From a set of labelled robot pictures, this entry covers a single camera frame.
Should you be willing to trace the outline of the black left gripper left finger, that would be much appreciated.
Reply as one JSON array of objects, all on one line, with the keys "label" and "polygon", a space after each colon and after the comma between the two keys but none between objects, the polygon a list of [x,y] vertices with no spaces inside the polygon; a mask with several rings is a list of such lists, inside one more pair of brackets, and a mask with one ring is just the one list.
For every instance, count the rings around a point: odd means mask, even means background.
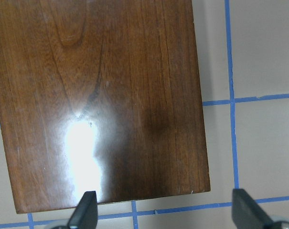
[{"label": "black left gripper left finger", "polygon": [[87,191],[83,194],[70,217],[68,229],[95,229],[98,222],[97,198],[95,191]]}]

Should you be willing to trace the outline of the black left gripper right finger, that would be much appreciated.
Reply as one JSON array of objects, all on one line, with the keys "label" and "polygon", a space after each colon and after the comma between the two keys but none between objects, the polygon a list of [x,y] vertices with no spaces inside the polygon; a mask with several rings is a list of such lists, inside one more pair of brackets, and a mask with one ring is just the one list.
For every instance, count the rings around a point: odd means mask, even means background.
[{"label": "black left gripper right finger", "polygon": [[274,221],[244,190],[232,190],[231,216],[237,229],[268,229]]}]

